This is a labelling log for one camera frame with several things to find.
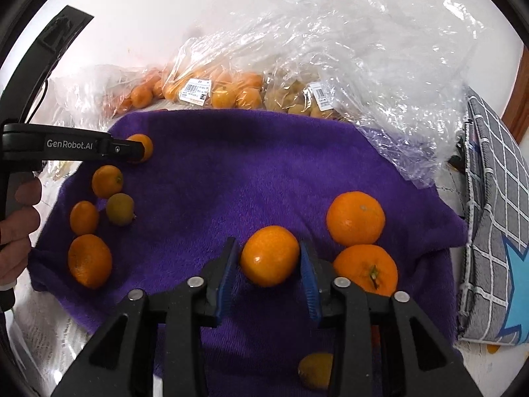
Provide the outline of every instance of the wooden door frame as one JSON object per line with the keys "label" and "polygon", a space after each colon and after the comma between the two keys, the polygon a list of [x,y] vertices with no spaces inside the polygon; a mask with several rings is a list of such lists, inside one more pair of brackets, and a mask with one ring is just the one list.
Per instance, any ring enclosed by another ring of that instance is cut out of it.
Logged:
{"label": "wooden door frame", "polygon": [[529,50],[524,48],[522,60],[509,104],[502,116],[516,143],[520,144],[529,127]]}

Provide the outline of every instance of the blue star patch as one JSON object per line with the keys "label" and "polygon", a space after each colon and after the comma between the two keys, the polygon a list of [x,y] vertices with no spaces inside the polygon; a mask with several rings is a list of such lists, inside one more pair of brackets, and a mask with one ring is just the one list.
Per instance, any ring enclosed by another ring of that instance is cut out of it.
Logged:
{"label": "blue star patch", "polygon": [[516,344],[525,343],[529,337],[529,260],[524,253],[515,248],[511,241],[503,236],[505,254],[509,262],[510,294],[505,320],[498,336],[518,332]]}

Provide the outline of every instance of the silver rivet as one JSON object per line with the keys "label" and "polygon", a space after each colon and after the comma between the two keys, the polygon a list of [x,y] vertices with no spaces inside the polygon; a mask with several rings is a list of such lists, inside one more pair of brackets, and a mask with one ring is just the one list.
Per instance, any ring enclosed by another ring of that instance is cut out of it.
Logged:
{"label": "silver rivet", "polygon": [[336,285],[338,288],[347,288],[349,285],[351,285],[351,281],[346,277],[337,277],[334,280],[334,285]]}
{"label": "silver rivet", "polygon": [[393,297],[395,297],[395,300],[400,303],[409,302],[409,294],[404,291],[397,291]]}
{"label": "silver rivet", "polygon": [[187,280],[187,285],[191,288],[198,288],[199,286],[204,285],[204,280],[200,276],[193,276]]}
{"label": "silver rivet", "polygon": [[139,300],[143,297],[143,291],[141,289],[131,289],[128,294],[130,301]]}

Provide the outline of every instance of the purple cloth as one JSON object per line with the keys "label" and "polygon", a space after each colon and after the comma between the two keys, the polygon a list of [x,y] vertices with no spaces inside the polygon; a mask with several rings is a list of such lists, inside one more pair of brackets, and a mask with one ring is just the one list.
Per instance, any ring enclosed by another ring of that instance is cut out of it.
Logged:
{"label": "purple cloth", "polygon": [[[96,234],[110,247],[113,272],[93,291],[67,269],[74,235],[68,216],[80,200],[96,201],[91,177],[101,163],[83,163],[61,189],[30,256],[33,287],[47,290],[94,332],[133,288],[149,294],[195,275],[221,253],[228,236],[244,244],[266,225],[311,238],[321,257],[342,249],[325,226],[332,200],[347,191],[375,197],[386,213],[378,244],[395,259],[398,288],[408,291],[446,338],[456,331],[448,248],[463,245],[466,226],[435,188],[417,189],[352,125],[262,111],[202,110],[132,113],[112,133],[146,133],[154,154],[144,164],[113,163],[123,192],[136,202],[126,228],[105,213]],[[97,201],[100,210],[104,202]],[[299,272],[274,288],[257,288],[240,272],[231,314],[202,333],[213,397],[319,395],[303,389],[297,364],[332,350],[329,330],[312,326]]]}

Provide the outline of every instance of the green fruit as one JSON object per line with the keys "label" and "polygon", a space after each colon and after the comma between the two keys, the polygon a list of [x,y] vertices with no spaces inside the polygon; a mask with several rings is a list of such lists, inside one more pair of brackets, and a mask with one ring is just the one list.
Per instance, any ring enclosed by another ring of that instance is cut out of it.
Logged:
{"label": "green fruit", "polygon": [[134,200],[127,194],[114,194],[106,203],[106,215],[108,220],[115,225],[120,227],[129,225],[136,218]]}
{"label": "green fruit", "polygon": [[301,382],[311,390],[326,390],[331,381],[333,355],[314,353],[307,355],[298,365]]}

